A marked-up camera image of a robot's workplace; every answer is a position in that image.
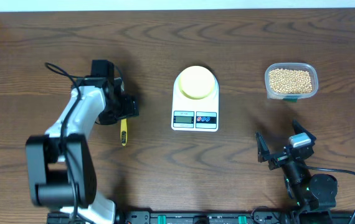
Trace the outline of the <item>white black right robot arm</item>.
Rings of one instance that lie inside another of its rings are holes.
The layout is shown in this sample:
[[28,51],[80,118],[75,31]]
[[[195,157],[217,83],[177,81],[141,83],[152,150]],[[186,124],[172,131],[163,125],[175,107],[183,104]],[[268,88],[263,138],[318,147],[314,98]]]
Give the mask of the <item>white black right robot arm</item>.
[[292,122],[295,134],[282,152],[272,154],[263,136],[257,132],[258,161],[267,162],[270,170],[281,168],[288,195],[297,206],[282,215],[282,223],[332,223],[330,209],[336,206],[338,181],[328,174],[310,173],[305,159],[314,154],[316,137],[299,122]]

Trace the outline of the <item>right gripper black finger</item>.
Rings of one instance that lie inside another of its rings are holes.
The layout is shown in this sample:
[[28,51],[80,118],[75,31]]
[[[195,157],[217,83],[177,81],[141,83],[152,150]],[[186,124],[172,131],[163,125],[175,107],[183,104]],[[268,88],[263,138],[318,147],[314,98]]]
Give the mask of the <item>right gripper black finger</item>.
[[268,161],[270,157],[270,151],[265,140],[263,139],[263,136],[259,132],[256,132],[255,138],[257,140],[258,162]]
[[316,141],[316,137],[312,135],[308,130],[306,130],[297,120],[292,121],[292,126],[295,134],[305,133],[311,141]]

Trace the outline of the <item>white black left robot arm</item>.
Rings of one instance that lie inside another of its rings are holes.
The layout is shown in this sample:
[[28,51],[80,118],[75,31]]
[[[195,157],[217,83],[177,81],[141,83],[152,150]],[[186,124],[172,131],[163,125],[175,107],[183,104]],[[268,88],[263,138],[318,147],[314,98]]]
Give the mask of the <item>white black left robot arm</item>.
[[95,123],[111,125],[138,115],[121,78],[78,78],[58,120],[26,141],[32,203],[47,207],[47,223],[125,223],[114,201],[97,190],[88,137]]

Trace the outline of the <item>yellow plastic scoop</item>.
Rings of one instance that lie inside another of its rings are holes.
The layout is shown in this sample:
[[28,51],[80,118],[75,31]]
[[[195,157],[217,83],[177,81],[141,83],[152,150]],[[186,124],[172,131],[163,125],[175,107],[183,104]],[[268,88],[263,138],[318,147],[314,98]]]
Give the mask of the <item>yellow plastic scoop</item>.
[[128,139],[127,119],[122,119],[121,126],[120,126],[120,140],[122,146],[126,145],[127,139]]

